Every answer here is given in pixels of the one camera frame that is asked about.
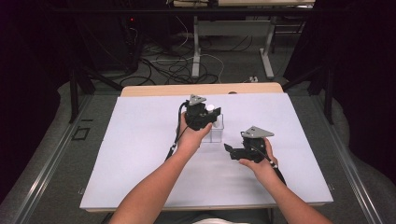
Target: white board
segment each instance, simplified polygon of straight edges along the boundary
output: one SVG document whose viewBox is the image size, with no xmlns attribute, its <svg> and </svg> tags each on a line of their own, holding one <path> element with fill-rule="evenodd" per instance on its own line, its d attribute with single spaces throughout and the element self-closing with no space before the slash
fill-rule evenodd
<svg viewBox="0 0 396 224">
<path fill-rule="evenodd" d="M 164 209 L 216 209 L 275 205 L 254 174 L 232 161 L 223 144 L 242 147 L 240 132 L 252 125 L 269 137 L 288 187 L 307 203 L 332 195 L 286 93 L 202 95 L 221 107 L 222 143 L 202 143 L 173 188 Z M 165 159 L 185 96 L 120 97 L 100 147 L 80 207 L 115 209 L 124 196 Z"/>
</svg>

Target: hand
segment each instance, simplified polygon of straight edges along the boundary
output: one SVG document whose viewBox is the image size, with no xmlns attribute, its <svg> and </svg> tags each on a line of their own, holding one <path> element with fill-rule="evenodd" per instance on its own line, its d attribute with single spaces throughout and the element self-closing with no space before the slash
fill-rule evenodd
<svg viewBox="0 0 396 224">
<path fill-rule="evenodd" d="M 268 157 L 277 165 L 277 159 L 274 157 L 272 146 L 270 141 L 267 138 L 263 138 L 265 142 L 265 148 L 267 151 Z M 274 180 L 274 178 L 278 179 L 274 169 L 272 168 L 270 162 L 267 159 L 262 160 L 259 163 L 254 161 L 241 159 L 239 163 L 245 165 L 250 170 L 254 172 L 256 178 L 265 186 L 270 181 Z"/>
<path fill-rule="evenodd" d="M 203 129 L 195 131 L 187 127 L 185 112 L 181 114 L 180 138 L 177 141 L 177 152 L 190 158 L 201 145 L 202 139 L 209 133 L 212 123 L 208 123 Z"/>
</svg>

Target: wrist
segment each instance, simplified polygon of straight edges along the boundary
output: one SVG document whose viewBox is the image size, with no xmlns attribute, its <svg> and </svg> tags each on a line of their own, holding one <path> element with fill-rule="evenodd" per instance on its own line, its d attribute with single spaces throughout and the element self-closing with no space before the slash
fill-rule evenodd
<svg viewBox="0 0 396 224">
<path fill-rule="evenodd" d="M 275 170 L 272 167 L 268 167 L 268 171 L 265 172 L 264 175 L 259 176 L 258 179 L 260 183 L 268 190 L 277 188 L 279 184 L 283 185 L 283 182 L 277 176 Z"/>
<path fill-rule="evenodd" d="M 193 150 L 193 148 L 188 148 L 188 147 L 177 147 L 177 150 L 175 152 L 174 156 L 178 156 L 184 161 L 188 161 L 194 154 L 196 150 Z"/>
</svg>

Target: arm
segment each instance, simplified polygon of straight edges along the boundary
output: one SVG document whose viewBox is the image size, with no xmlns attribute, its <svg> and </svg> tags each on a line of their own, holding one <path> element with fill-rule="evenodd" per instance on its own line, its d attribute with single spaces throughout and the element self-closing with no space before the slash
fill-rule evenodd
<svg viewBox="0 0 396 224">
<path fill-rule="evenodd" d="M 264 138 L 264 141 L 268 156 L 277 164 L 270 142 L 266 138 Z M 268 160 L 263 160 L 260 163 L 249 160 L 240 160 L 239 162 L 254 172 L 259 182 L 273 196 L 288 223 L 331 223 L 329 219 L 286 187 L 277 177 Z"/>
<path fill-rule="evenodd" d="M 180 132 L 186 127 L 183 114 Z M 175 154 L 125 196 L 110 223 L 153 223 L 162 211 L 184 166 L 210 129 L 211 124 L 197 132 L 187 128 L 177 142 Z"/>
</svg>

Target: finger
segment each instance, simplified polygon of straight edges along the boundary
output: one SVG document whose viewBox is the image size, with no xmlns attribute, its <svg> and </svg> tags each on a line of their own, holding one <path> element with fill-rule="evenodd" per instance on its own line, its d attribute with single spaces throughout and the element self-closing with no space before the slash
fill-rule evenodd
<svg viewBox="0 0 396 224">
<path fill-rule="evenodd" d="M 250 170 L 252 170 L 252 165 L 253 165 L 252 161 L 247 160 L 247 159 L 240 159 L 239 163 L 244 165 L 244 166 L 246 166 L 246 167 L 248 167 Z"/>
<path fill-rule="evenodd" d="M 183 113 L 181 113 L 181 122 L 186 122 L 186 111 L 184 111 Z"/>
<path fill-rule="evenodd" d="M 206 132 L 209 132 L 212 129 L 212 125 L 213 125 L 212 123 L 207 123 L 206 126 L 204 127 L 204 130 Z"/>
<path fill-rule="evenodd" d="M 272 146 L 271 146 L 270 141 L 269 141 L 266 137 L 264 137 L 263 139 L 264 139 L 265 149 L 266 149 L 266 151 L 267 151 L 268 156 L 269 156 L 269 157 L 274 157 L 274 154 L 273 154 L 273 150 L 272 150 Z"/>
</svg>

